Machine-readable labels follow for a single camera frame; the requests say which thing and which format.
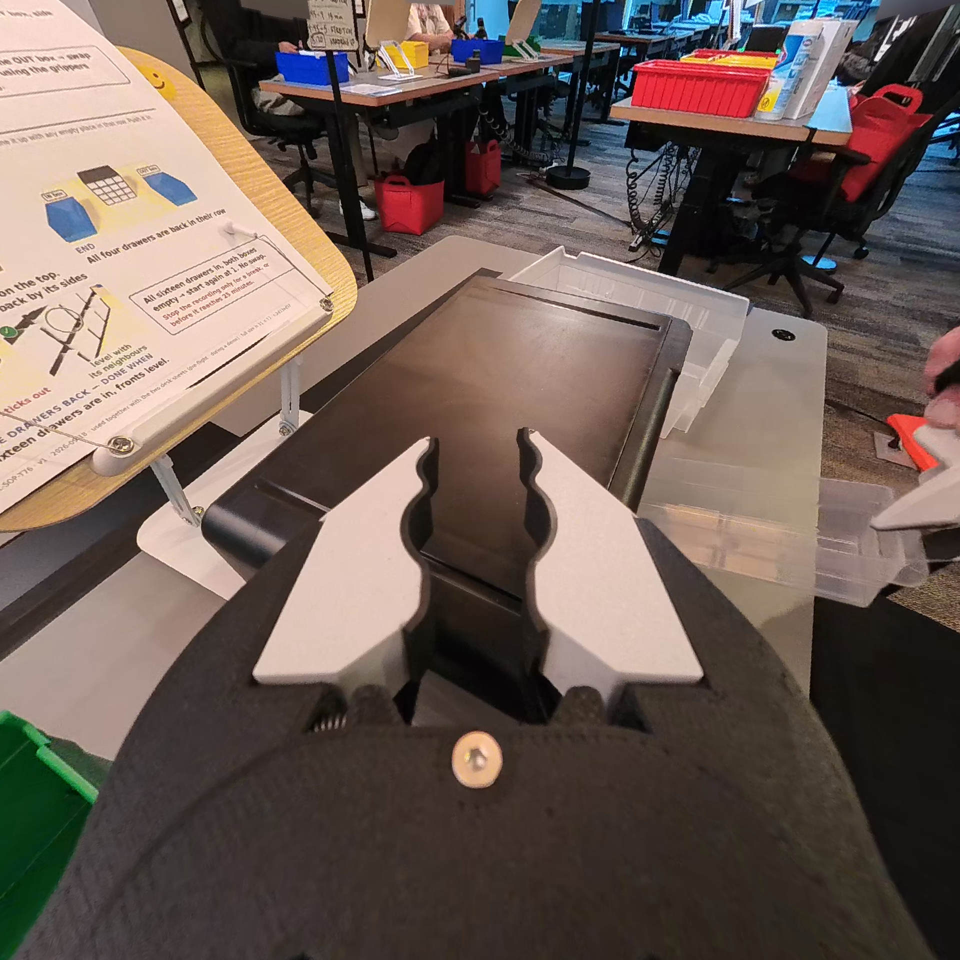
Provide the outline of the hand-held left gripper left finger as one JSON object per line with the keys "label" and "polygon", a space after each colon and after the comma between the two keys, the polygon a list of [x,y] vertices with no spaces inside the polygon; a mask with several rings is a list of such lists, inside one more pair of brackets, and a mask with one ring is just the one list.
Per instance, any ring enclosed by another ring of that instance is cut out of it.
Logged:
{"label": "hand-held left gripper left finger", "polygon": [[439,454],[438,438],[416,440],[326,515],[253,667],[258,684],[411,682],[426,642],[422,549]]}

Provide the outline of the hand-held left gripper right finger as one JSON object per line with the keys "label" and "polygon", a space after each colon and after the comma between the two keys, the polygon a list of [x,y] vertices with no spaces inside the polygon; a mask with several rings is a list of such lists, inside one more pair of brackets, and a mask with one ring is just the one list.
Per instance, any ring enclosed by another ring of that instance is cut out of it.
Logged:
{"label": "hand-held left gripper right finger", "polygon": [[534,543],[523,609],[540,675],[559,694],[702,681],[642,522],[540,431],[522,427],[516,441]]}

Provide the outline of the small clear plastic drawer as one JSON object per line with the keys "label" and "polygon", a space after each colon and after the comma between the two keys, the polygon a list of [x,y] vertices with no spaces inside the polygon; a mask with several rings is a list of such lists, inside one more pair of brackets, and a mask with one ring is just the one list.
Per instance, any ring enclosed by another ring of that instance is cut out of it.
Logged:
{"label": "small clear plastic drawer", "polygon": [[868,607],[930,576],[919,532],[871,526],[896,497],[888,486],[669,458],[652,466],[637,513],[703,569]]}

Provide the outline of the black drawer cabinet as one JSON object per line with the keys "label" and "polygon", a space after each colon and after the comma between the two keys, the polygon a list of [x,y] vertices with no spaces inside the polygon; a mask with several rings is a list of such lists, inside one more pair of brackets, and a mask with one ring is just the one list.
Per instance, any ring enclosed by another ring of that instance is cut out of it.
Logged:
{"label": "black drawer cabinet", "polygon": [[533,428],[639,506],[692,339],[666,314],[478,270],[320,381],[318,410],[209,506],[201,534],[245,579],[417,439],[438,439],[430,571],[435,647],[423,666],[491,706],[544,722],[559,695],[524,636]]}

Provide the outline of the large clear plastic drawer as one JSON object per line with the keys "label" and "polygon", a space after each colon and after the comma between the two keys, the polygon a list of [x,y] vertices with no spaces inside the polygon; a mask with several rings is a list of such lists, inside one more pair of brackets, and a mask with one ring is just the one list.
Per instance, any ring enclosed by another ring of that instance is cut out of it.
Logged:
{"label": "large clear plastic drawer", "polygon": [[510,280],[681,320],[691,330],[661,429],[687,432],[724,377],[741,340],[750,302],[745,296],[602,256],[555,248]]}

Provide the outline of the green plastic bin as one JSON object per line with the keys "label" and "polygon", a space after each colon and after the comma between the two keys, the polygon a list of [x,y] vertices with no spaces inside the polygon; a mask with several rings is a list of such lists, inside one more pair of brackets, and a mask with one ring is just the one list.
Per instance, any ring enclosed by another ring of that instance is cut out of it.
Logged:
{"label": "green plastic bin", "polygon": [[60,883],[109,763],[1,713],[1,957],[17,953]]}

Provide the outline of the person's right hand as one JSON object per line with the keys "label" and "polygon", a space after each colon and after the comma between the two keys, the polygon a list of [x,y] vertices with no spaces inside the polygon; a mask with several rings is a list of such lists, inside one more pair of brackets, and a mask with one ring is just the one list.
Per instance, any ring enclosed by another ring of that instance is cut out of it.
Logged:
{"label": "person's right hand", "polygon": [[[923,412],[926,423],[934,428],[950,430],[959,434],[959,327],[955,327],[936,340],[928,354],[924,372],[923,386],[927,404]],[[952,370],[956,376],[944,386],[938,386],[945,370]]]}

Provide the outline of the orange floor marker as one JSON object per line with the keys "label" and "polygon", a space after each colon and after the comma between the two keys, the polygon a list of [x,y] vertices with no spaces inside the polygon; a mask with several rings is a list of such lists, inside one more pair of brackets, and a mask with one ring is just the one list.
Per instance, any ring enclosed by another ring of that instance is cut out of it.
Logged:
{"label": "orange floor marker", "polygon": [[941,462],[917,440],[917,431],[928,424],[925,417],[913,414],[890,414],[885,423],[894,431],[892,449],[902,454],[905,465],[909,464],[919,473],[939,469]]}

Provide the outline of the white stand base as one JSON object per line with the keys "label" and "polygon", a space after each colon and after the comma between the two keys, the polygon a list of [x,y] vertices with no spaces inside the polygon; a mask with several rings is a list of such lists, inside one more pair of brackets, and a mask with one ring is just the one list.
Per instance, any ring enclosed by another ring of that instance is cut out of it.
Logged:
{"label": "white stand base", "polygon": [[183,486],[168,455],[150,468],[167,504],[149,516],[137,534],[141,552],[222,599],[230,599],[245,578],[206,540],[202,529],[206,509],[238,480],[271,454],[310,418],[300,406],[302,360],[280,369],[281,405],[276,416],[244,438],[196,480]]}

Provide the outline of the person's black clothing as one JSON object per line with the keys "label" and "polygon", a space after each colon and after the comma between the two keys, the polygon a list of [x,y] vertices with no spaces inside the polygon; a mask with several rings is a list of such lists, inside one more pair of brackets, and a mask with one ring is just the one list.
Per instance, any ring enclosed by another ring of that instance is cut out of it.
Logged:
{"label": "person's black clothing", "polygon": [[810,699],[918,928],[958,958],[958,632],[883,596],[817,597]]}

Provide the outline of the black office chair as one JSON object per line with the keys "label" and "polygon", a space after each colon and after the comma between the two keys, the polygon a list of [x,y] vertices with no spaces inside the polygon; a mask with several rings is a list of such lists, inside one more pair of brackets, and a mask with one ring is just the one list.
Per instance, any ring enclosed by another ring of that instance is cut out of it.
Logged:
{"label": "black office chair", "polygon": [[314,186],[336,186],[335,179],[311,165],[317,160],[315,141],[326,134],[325,123],[260,86],[281,74],[277,54],[298,54],[306,48],[306,21],[265,14],[239,1],[203,2],[201,8],[204,34],[215,42],[226,69],[242,129],[279,150],[297,151],[298,168],[283,183],[291,191],[303,186],[303,204],[315,216]]}
{"label": "black office chair", "polygon": [[806,319],[811,317],[813,305],[805,280],[829,287],[831,291],[826,300],[835,305],[844,292],[844,284],[823,269],[819,261],[836,238],[856,242],[857,258],[869,254],[867,230],[892,210],[939,126],[951,114],[958,113],[958,104],[956,95],[912,131],[856,199],[847,198],[842,183],[851,172],[865,169],[869,157],[848,146],[830,149],[832,160],[827,165],[824,181],[806,182],[784,174],[769,196],[773,206],[761,248],[752,253],[719,255],[710,261],[707,272],[714,274],[719,266],[727,264],[752,265],[751,270],[723,286],[726,292],[761,278],[767,278],[769,285],[784,279],[801,307],[801,316]]}

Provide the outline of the clear acrylic sign holder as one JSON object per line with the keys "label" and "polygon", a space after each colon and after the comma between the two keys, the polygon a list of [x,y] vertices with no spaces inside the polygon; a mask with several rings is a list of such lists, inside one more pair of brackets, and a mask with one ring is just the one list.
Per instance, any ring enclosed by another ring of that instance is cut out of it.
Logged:
{"label": "clear acrylic sign holder", "polygon": [[136,222],[95,245],[58,237],[52,273],[2,288],[2,509],[88,459],[114,477],[333,318],[333,290],[277,232],[222,206]]}

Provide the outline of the red tote bag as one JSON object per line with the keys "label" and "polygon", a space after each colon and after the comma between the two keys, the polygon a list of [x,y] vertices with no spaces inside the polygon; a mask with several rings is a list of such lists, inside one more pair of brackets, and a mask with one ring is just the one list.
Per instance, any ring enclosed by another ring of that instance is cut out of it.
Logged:
{"label": "red tote bag", "polygon": [[497,139],[468,141],[464,145],[463,185],[465,191],[489,199],[501,185],[501,149]]}
{"label": "red tote bag", "polygon": [[840,190],[855,203],[874,183],[906,141],[932,117],[920,113],[925,95],[917,87],[891,83],[869,97],[857,94],[850,102],[851,133],[846,150],[869,161],[849,167]]}
{"label": "red tote bag", "polygon": [[444,180],[414,184],[403,174],[386,174],[374,181],[375,201],[383,230],[421,236],[444,216]]}

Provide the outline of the white carton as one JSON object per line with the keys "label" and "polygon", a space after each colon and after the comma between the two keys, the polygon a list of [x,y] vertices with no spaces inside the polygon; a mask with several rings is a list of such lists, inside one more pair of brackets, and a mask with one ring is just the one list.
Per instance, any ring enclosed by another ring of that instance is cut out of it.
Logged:
{"label": "white carton", "polygon": [[858,30],[859,22],[857,19],[826,17],[796,21],[794,25],[810,43],[801,45],[801,51],[807,53],[807,60],[798,74],[785,116],[804,119],[816,111]]}

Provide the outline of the wooden top desk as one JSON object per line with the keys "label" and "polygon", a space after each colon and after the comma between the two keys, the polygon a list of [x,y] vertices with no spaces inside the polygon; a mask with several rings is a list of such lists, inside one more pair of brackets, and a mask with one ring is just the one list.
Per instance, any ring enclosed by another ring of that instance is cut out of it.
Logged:
{"label": "wooden top desk", "polygon": [[781,148],[843,147],[853,130],[848,94],[838,87],[829,87],[814,112],[800,119],[685,113],[634,106],[629,100],[616,102],[610,113],[629,122],[628,147],[637,146],[640,138],[657,138],[700,150],[658,262],[658,272],[672,277],[685,258],[713,256],[719,211],[750,155]]}
{"label": "wooden top desk", "polygon": [[[535,93],[539,89],[554,88],[554,72],[570,66],[577,73],[585,42],[575,40],[548,40],[541,47],[540,59],[535,61],[507,58],[504,62],[484,66],[475,74],[450,77],[449,69],[439,63],[430,63],[420,79],[399,82],[386,75],[361,74],[363,85],[374,86],[373,93],[360,91],[358,83],[341,86],[343,123],[349,126],[350,117],[359,120],[386,122],[390,129],[399,129],[415,122],[437,122],[437,136],[445,159],[444,200],[456,207],[479,210],[489,200],[469,194],[464,186],[463,144],[467,141],[466,123],[455,119],[464,111],[480,111],[482,93],[486,87],[495,89],[500,84],[517,96],[517,106],[530,114],[534,109]],[[611,60],[615,46],[602,42],[600,52],[592,54],[591,64],[604,65]],[[308,114],[322,117],[327,127],[327,141],[334,179],[340,195],[345,185],[342,152],[335,124],[334,104],[330,86],[311,86],[285,81],[263,81],[265,91],[280,93],[301,106]],[[354,249],[347,235],[330,232],[328,237],[337,245]],[[381,258],[394,258],[397,252],[390,246],[373,244],[367,239],[370,253]]]}

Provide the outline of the wipes canister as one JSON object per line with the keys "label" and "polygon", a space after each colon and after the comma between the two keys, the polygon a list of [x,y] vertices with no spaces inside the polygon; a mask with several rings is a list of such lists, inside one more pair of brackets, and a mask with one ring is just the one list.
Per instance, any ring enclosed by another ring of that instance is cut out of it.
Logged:
{"label": "wipes canister", "polygon": [[755,118],[779,121],[800,116],[804,90],[823,46],[822,33],[823,22],[819,19],[791,24],[766,91],[758,102]]}

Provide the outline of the red plastic bin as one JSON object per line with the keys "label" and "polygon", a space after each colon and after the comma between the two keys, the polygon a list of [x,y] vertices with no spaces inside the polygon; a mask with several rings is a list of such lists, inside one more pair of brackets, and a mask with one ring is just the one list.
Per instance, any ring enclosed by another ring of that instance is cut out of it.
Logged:
{"label": "red plastic bin", "polygon": [[632,106],[731,119],[752,116],[772,68],[703,61],[644,61],[633,67]]}

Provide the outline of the text instruction sheet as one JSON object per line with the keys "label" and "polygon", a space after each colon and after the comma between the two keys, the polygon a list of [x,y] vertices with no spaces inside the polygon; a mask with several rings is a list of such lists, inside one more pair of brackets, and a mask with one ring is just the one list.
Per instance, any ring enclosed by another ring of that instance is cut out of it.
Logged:
{"label": "text instruction sheet", "polygon": [[77,252],[55,260],[93,262],[109,234],[202,207],[251,214],[282,237],[138,68],[63,3],[2,2],[1,74],[1,311],[16,275],[59,270],[39,265],[59,237]]}

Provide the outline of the yellow and red tray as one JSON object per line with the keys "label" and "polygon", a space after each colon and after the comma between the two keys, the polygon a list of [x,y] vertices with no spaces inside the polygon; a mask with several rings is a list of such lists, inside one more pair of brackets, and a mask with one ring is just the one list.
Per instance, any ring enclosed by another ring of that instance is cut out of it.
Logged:
{"label": "yellow and red tray", "polygon": [[727,51],[697,49],[680,57],[682,63],[734,68],[773,70],[780,63],[780,52]]}

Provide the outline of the handwritten sign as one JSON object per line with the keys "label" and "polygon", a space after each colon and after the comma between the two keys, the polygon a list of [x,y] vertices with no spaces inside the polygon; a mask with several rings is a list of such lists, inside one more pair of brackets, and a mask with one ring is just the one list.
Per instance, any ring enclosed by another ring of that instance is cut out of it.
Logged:
{"label": "handwritten sign", "polygon": [[309,0],[307,44],[314,52],[356,52],[359,36],[354,1]]}

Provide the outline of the black stanchion post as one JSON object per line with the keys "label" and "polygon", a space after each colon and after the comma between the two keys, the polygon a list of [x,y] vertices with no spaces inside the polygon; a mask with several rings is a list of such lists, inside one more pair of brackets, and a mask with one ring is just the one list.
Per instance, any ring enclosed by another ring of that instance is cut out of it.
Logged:
{"label": "black stanchion post", "polygon": [[578,80],[575,87],[576,98],[574,102],[572,125],[569,132],[569,149],[567,159],[562,163],[553,164],[545,171],[547,186],[550,186],[558,191],[577,191],[586,189],[590,185],[591,181],[590,171],[584,167],[577,166],[575,158],[579,143],[582,112],[584,102],[586,100],[591,63],[594,53],[596,25],[601,4],[601,1],[592,1],[586,18],[586,36],[581,57],[581,68],[578,73]]}
{"label": "black stanchion post", "polygon": [[324,52],[327,57],[328,69],[331,81],[331,90],[333,98],[333,111],[337,134],[342,153],[342,171],[344,186],[340,187],[340,196],[342,200],[343,219],[346,226],[346,235],[351,246],[359,250],[364,262],[366,281],[372,282],[375,279],[371,251],[369,249],[366,228],[362,217],[362,210],[357,191],[356,176],[354,170],[353,154],[347,141],[347,132],[344,123],[344,109],[341,95],[341,84],[335,72],[333,61],[333,52]]}

